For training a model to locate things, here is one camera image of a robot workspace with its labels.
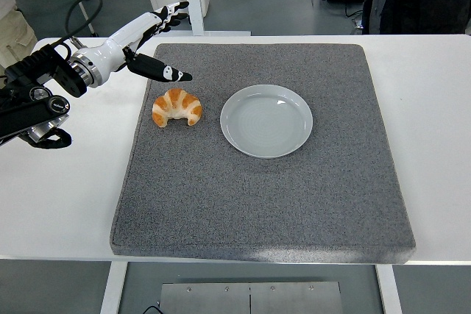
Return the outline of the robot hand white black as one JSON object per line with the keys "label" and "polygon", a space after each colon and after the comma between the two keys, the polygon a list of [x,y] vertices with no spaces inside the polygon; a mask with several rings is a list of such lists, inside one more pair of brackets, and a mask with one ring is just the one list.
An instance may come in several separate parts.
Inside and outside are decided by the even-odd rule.
{"label": "robot hand white black", "polygon": [[168,32],[184,18],[189,3],[181,1],[158,10],[144,13],[113,33],[97,47],[78,50],[73,63],[81,65],[88,78],[86,85],[97,88],[113,72],[126,67],[129,71],[158,82],[188,82],[192,75],[177,70],[154,57],[139,54],[138,50],[155,35]]}

